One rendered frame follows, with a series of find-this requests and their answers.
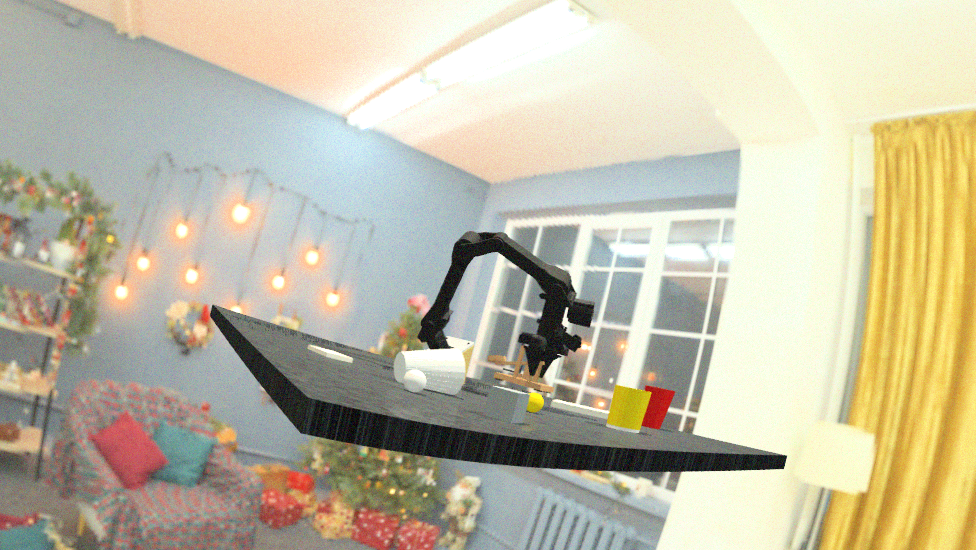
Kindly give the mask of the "yellow ball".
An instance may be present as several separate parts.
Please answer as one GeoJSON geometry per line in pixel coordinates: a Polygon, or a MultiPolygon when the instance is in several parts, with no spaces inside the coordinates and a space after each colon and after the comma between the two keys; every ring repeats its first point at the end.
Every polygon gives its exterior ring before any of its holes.
{"type": "Polygon", "coordinates": [[[544,399],[537,393],[530,393],[531,397],[528,401],[526,410],[532,413],[538,412],[542,409],[544,405],[544,399]]]}

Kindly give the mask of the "white ball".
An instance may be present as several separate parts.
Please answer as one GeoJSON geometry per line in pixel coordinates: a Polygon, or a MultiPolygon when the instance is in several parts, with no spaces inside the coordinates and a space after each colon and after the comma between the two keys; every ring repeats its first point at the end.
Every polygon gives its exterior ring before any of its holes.
{"type": "Polygon", "coordinates": [[[403,385],[411,392],[421,392],[426,385],[426,377],[419,370],[410,370],[404,375],[403,385]]]}

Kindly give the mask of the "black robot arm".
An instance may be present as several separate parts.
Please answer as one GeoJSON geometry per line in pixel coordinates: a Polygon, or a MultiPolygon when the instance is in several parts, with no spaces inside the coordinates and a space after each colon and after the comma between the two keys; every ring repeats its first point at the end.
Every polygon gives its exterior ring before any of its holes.
{"type": "MultiPolygon", "coordinates": [[[[417,336],[421,343],[427,342],[429,350],[454,349],[448,343],[443,328],[450,321],[453,313],[449,304],[462,279],[462,276],[474,257],[498,252],[523,271],[532,276],[545,291],[539,296],[546,303],[541,316],[553,317],[563,321],[568,307],[569,323],[590,328],[594,301],[575,299],[576,290],[572,285],[571,275],[565,270],[549,265],[508,237],[504,232],[466,232],[453,247],[452,263],[444,279],[440,291],[432,308],[421,320],[421,330],[417,336]]],[[[551,340],[560,342],[571,351],[581,348],[581,337],[573,337],[566,333],[560,323],[554,331],[551,340]]]]}

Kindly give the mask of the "yellow cup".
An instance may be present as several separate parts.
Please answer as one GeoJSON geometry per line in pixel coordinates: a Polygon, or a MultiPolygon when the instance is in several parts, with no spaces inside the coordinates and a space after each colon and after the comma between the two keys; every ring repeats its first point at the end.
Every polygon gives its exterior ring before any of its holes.
{"type": "Polygon", "coordinates": [[[615,384],[606,426],[639,433],[651,394],[649,391],[615,384]]]}

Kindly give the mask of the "red plastic cup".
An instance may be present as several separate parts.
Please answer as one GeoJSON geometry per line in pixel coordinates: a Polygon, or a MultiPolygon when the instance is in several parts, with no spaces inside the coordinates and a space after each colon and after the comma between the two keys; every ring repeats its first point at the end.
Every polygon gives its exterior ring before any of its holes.
{"type": "Polygon", "coordinates": [[[644,391],[652,392],[652,394],[641,425],[660,429],[675,391],[651,386],[646,386],[644,391]]]}

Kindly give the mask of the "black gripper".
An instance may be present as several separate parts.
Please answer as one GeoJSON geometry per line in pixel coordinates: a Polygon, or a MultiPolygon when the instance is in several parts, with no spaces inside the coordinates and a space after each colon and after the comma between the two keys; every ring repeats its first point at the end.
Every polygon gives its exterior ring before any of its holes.
{"type": "Polygon", "coordinates": [[[568,356],[569,349],[564,344],[559,345],[558,339],[557,342],[551,340],[557,326],[562,322],[557,318],[541,316],[537,321],[539,325],[536,334],[528,332],[520,334],[518,342],[528,344],[528,346],[524,345],[524,350],[530,375],[536,374],[540,361],[545,362],[539,376],[542,378],[555,359],[560,358],[560,355],[568,356]]]}

